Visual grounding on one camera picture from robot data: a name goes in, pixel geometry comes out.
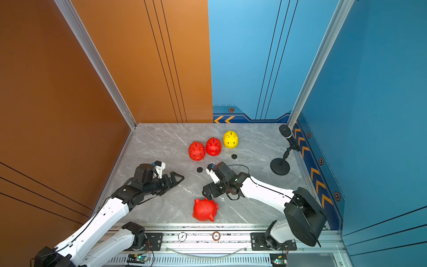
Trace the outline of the red piggy bank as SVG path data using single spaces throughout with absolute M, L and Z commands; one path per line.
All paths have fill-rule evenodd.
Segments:
M 219 206 L 213 200 L 207 198 L 196 199 L 193 206 L 192 216 L 198 221 L 215 221 Z
M 222 150 L 222 143 L 217 138 L 211 138 L 207 141 L 205 149 L 208 155 L 219 156 Z
M 200 142 L 193 142 L 189 146 L 189 157 L 193 161 L 201 161 L 206 155 L 205 147 Z

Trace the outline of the yellow piggy bank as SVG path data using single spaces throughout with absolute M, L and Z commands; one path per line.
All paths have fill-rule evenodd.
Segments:
M 228 149 L 235 149 L 239 144 L 239 137 L 234 131 L 227 131 L 223 137 L 224 146 Z

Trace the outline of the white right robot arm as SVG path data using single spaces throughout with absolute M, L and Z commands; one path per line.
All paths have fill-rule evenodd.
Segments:
M 274 220 L 264 233 L 269 249 L 289 247 L 295 240 L 309 247 L 320 245 L 319 237 L 327 217 L 324 209 L 306 189 L 278 188 L 248 173 L 236 174 L 224 162 L 208 164 L 206 172 L 212 182 L 203 187 L 202 194 L 208 200 L 223 194 L 235 195 L 236 200 L 254 199 L 284 214 L 285 221 Z

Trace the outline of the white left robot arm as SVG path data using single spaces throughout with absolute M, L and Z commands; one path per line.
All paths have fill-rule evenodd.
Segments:
M 54 248 L 44 247 L 34 257 L 36 267 L 101 267 L 125 249 L 141 249 L 149 245 L 145 228 L 135 222 L 122 226 L 117 234 L 102 244 L 98 241 L 136 206 L 145 196 L 163 195 L 184 181 L 184 176 L 164 174 L 165 163 L 139 165 L 133 177 L 125 181 L 103 207 L 71 236 Z

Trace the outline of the green circuit board left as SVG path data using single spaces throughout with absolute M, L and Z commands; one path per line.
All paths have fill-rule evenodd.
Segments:
M 129 254 L 126 260 L 127 264 L 146 264 L 150 262 L 150 257 L 142 254 Z

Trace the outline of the green circuit board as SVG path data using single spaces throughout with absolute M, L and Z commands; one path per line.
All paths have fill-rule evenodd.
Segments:
M 127 264 L 146 264 L 150 262 L 150 257 L 142 254 L 129 254 L 126 260 Z
M 272 267 L 286 267 L 288 264 L 288 258 L 285 255 L 270 254 L 269 256 Z

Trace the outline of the green circuit board right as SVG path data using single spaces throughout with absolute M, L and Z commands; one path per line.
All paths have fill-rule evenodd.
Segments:
M 288 258 L 285 255 L 270 254 L 269 256 L 272 267 L 286 267 L 288 264 Z

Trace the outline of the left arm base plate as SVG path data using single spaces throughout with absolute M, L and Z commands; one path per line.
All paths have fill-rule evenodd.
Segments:
M 132 245 L 125 251 L 147 252 L 160 251 L 163 241 L 163 233 L 144 233 L 136 235 Z

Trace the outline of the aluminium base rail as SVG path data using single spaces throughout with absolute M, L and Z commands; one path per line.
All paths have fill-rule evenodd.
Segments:
M 287 267 L 349 267 L 350 257 L 340 235 L 325 230 L 320 245 L 309 247 L 295 240 L 296 251 L 253 251 L 251 233 L 265 233 L 261 224 L 146 224 L 145 233 L 163 233 L 160 251 L 122 251 L 102 267 L 272 267 L 270 254 L 285 255 Z M 99 241 L 102 244 L 122 228 L 114 225 Z M 129 254 L 150 257 L 146 264 L 127 264 Z

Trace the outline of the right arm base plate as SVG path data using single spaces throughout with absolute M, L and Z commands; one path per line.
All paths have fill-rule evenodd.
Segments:
M 284 243 L 278 243 L 275 239 L 270 236 L 266 236 L 265 233 L 251 233 L 251 247 L 253 251 L 261 250 L 286 250 L 296 251 L 296 241 L 288 240 Z

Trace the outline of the aluminium corner post left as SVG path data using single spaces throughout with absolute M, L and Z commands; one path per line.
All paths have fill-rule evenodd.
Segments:
M 121 115 L 127 122 L 131 130 L 137 126 L 137 122 L 130 111 L 125 99 L 123 98 L 116 82 L 114 81 L 110 71 L 104 63 L 98 49 L 96 48 L 89 32 L 86 30 L 78 12 L 76 11 L 73 3 L 70 0 L 55 0 L 56 6 L 59 8 L 61 14 L 66 20 L 68 26 L 72 30 L 74 36 L 90 60 L 93 68 L 97 72 L 99 78 L 103 82 L 105 88 L 112 97 Z

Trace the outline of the aluminium corner post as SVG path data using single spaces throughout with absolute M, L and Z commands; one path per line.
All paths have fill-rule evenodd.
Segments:
M 326 29 L 326 32 L 322 38 L 319 49 L 312 62 L 308 75 L 304 81 L 304 84 L 300 90 L 298 98 L 294 104 L 291 115 L 288 120 L 288 127 L 294 128 L 299 115 L 310 95 L 310 92 L 316 83 L 316 80 L 328 58 L 328 55 L 338 37 L 342 26 L 354 4 L 354 0 L 340 0 L 331 18 L 331 21 Z
M 110 71 L 104 63 L 98 49 L 96 48 L 89 32 L 86 30 L 78 12 L 76 11 L 73 3 L 70 0 L 55 0 L 56 6 L 59 8 L 61 14 L 66 20 L 68 26 L 72 30 L 74 36 L 90 60 L 93 68 L 97 72 L 99 78 L 103 82 L 105 88 L 112 97 L 121 115 L 127 122 L 131 130 L 137 126 L 137 122 L 130 111 L 125 99 L 123 98 L 116 82 L 114 81 Z

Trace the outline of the aluminium corner post right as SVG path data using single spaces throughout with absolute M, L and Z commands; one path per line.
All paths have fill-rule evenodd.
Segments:
M 312 62 L 308 75 L 304 81 L 304 84 L 300 90 L 298 98 L 294 104 L 291 115 L 288 120 L 288 127 L 294 128 L 299 115 L 310 95 L 310 92 L 316 83 L 316 80 L 328 58 L 328 55 L 338 37 L 342 26 L 354 4 L 354 0 L 340 0 L 331 18 L 331 21 L 326 29 L 326 32 L 322 38 L 319 49 Z

